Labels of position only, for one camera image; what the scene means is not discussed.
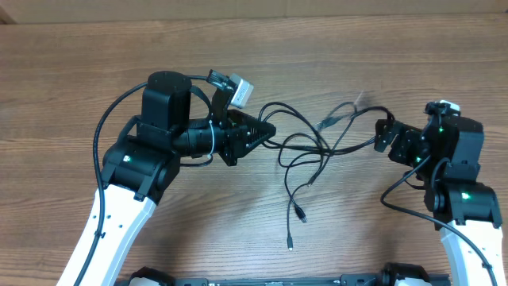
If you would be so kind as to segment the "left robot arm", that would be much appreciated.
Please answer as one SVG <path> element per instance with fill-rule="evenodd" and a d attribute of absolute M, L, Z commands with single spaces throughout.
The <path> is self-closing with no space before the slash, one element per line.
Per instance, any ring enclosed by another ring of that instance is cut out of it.
<path fill-rule="evenodd" d="M 132 116 L 103 158 L 93 154 L 98 189 L 83 233 L 58 283 L 113 285 L 144 224 L 184 167 L 184 157 L 218 155 L 234 166 L 275 136 L 268 122 L 241 112 L 253 86 L 238 75 L 210 71 L 203 81 L 212 98 L 195 86 L 195 75 L 152 73 L 110 106 L 142 92 L 141 113 Z"/>

